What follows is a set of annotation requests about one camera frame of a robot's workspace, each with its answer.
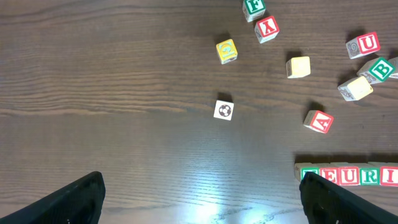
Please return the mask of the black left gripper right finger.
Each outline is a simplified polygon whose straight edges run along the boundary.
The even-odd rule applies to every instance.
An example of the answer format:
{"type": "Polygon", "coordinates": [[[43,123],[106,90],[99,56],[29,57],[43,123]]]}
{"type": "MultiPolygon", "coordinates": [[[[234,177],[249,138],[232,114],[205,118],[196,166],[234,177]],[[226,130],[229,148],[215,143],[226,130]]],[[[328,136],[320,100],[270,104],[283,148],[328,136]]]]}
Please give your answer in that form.
{"type": "Polygon", "coordinates": [[[326,180],[307,172],[300,197],[309,224],[397,224],[397,216],[326,180]]]}

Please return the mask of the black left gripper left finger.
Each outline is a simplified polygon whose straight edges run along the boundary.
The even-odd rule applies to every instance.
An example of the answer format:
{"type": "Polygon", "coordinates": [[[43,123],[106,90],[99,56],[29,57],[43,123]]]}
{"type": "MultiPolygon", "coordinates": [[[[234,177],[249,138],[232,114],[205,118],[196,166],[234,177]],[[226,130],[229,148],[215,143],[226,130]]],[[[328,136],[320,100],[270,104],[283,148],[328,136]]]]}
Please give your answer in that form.
{"type": "Polygon", "coordinates": [[[1,224],[97,224],[105,198],[102,173],[91,172],[52,194],[1,218],[1,224]]]}

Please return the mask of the red E wooden block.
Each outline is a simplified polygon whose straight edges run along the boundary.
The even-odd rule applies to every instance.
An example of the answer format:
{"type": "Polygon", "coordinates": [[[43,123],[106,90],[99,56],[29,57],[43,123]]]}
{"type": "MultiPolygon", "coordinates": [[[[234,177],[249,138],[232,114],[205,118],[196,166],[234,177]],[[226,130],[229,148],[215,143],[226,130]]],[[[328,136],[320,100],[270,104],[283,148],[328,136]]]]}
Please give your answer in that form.
{"type": "Polygon", "coordinates": [[[333,182],[336,185],[340,183],[340,173],[339,168],[330,163],[319,163],[315,164],[315,167],[318,167],[319,174],[321,177],[333,182]]]}

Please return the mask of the red u block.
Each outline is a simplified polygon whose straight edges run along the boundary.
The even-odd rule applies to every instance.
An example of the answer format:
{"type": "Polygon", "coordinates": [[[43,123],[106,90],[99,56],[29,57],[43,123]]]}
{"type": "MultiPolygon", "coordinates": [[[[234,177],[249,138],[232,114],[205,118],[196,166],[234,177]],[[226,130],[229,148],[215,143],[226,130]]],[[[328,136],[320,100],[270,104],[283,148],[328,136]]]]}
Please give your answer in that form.
{"type": "Polygon", "coordinates": [[[333,167],[338,169],[338,185],[356,186],[360,185],[359,167],[348,162],[332,162],[333,167]]]}
{"type": "Polygon", "coordinates": [[[363,57],[372,54],[381,49],[379,39],[376,32],[370,32],[346,43],[346,49],[350,59],[363,57]]]}

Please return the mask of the green N wooden block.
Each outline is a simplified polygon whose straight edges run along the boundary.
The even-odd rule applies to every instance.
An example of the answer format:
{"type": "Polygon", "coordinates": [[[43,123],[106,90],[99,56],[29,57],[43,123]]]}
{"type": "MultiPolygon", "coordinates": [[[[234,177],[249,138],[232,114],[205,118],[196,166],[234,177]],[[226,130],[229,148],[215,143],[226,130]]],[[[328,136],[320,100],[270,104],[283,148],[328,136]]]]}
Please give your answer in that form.
{"type": "Polygon", "coordinates": [[[300,182],[307,172],[314,172],[319,174],[319,167],[312,163],[295,163],[294,164],[294,174],[295,178],[300,182]]]}

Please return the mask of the green R wooden block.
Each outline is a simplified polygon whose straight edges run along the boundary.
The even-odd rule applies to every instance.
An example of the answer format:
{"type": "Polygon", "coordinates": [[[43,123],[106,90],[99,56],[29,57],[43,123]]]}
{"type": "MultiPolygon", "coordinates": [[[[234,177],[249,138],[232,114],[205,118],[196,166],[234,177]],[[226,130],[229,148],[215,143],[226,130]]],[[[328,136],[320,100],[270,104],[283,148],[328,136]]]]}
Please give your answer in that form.
{"type": "Polygon", "coordinates": [[[353,163],[359,169],[360,185],[380,185],[380,168],[368,163],[353,163]]]}

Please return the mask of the red I block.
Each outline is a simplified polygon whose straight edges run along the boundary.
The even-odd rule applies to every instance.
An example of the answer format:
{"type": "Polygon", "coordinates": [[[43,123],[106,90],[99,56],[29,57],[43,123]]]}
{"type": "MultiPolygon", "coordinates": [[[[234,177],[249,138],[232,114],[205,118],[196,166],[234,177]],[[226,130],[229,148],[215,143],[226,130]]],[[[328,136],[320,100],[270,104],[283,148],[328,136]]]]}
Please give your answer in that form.
{"type": "Polygon", "coordinates": [[[380,185],[397,187],[397,163],[394,162],[368,162],[380,169],[380,185]]]}

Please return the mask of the red A wooden block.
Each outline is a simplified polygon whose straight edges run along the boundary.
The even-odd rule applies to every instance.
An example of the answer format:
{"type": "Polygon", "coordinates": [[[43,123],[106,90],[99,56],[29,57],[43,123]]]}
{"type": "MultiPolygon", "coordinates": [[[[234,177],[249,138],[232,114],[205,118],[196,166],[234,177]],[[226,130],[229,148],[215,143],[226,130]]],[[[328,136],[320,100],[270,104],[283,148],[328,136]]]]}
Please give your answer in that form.
{"type": "Polygon", "coordinates": [[[333,121],[334,117],[330,114],[320,110],[310,110],[304,119],[303,125],[316,132],[327,134],[333,121]]]}

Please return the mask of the yellow acorn wooden block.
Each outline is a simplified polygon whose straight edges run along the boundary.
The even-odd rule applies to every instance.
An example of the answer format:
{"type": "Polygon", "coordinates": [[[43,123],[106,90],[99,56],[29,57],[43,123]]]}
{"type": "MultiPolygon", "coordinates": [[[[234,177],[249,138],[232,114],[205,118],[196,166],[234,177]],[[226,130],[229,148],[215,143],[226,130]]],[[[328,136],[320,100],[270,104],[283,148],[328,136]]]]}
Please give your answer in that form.
{"type": "Polygon", "coordinates": [[[346,101],[358,101],[371,94],[373,88],[365,77],[360,76],[339,85],[338,91],[346,101]]]}

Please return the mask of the soccer ball O wooden block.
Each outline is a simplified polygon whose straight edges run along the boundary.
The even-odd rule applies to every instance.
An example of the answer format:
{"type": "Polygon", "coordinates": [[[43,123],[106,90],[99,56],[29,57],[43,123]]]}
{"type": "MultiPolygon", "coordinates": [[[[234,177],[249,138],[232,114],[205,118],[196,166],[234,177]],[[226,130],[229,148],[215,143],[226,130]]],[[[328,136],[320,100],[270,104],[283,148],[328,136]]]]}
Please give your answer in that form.
{"type": "Polygon", "coordinates": [[[234,103],[217,100],[215,104],[213,117],[231,121],[233,109],[234,109],[234,103]]]}

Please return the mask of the yellow O wooden block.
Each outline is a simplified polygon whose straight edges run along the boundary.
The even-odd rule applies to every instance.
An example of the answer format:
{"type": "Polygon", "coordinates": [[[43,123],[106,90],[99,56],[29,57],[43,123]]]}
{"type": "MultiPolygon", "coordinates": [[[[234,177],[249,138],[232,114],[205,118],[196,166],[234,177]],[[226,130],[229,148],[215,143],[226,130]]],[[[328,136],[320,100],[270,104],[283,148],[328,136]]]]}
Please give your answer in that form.
{"type": "Polygon", "coordinates": [[[310,57],[293,57],[286,63],[287,78],[303,78],[311,74],[310,57]]]}

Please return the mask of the green B wooden block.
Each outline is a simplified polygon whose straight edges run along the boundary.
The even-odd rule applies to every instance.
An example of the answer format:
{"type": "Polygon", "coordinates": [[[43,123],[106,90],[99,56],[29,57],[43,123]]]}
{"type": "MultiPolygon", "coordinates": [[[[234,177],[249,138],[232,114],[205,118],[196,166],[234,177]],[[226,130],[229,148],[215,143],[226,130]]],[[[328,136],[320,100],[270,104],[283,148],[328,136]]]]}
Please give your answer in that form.
{"type": "Polygon", "coordinates": [[[366,62],[357,72],[357,76],[363,76],[370,85],[385,82],[395,70],[393,65],[383,57],[366,62]]]}

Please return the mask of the yellow block beside B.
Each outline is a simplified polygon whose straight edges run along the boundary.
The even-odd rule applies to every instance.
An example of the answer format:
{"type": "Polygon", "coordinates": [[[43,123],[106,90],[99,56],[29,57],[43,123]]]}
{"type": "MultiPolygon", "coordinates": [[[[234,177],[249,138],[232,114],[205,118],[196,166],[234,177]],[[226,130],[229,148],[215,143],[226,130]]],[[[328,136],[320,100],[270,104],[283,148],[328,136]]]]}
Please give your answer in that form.
{"type": "Polygon", "coordinates": [[[388,60],[388,62],[391,63],[395,68],[389,77],[398,79],[398,57],[391,58],[388,60]]]}

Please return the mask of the yellow G wooden block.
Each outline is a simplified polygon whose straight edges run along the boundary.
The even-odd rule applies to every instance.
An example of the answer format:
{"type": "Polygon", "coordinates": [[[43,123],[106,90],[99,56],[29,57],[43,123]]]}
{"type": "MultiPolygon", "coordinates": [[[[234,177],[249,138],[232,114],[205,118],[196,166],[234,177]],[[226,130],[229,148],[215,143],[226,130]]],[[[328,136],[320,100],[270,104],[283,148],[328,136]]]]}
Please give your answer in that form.
{"type": "Polygon", "coordinates": [[[238,57],[238,51],[233,39],[228,39],[216,44],[216,50],[222,65],[232,62],[238,57]]]}

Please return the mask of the red X wooden block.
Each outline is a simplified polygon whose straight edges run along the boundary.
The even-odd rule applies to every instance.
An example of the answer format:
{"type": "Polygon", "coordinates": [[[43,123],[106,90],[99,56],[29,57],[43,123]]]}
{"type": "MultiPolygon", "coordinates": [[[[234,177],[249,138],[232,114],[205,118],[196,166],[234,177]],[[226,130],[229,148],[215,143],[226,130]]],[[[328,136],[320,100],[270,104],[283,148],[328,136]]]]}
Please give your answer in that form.
{"type": "Polygon", "coordinates": [[[280,32],[279,26],[274,16],[266,17],[256,22],[254,27],[255,35],[260,44],[274,39],[280,32]]]}

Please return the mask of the green F wooden block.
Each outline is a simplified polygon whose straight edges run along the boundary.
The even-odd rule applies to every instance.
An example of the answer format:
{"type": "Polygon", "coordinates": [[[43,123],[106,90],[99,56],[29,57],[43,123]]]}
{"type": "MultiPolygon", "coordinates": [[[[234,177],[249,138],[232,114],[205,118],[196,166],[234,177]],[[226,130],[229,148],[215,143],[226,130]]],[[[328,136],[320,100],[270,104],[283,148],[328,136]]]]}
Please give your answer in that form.
{"type": "Polygon", "coordinates": [[[264,0],[244,0],[243,13],[247,22],[252,22],[264,15],[266,4],[264,0]]]}

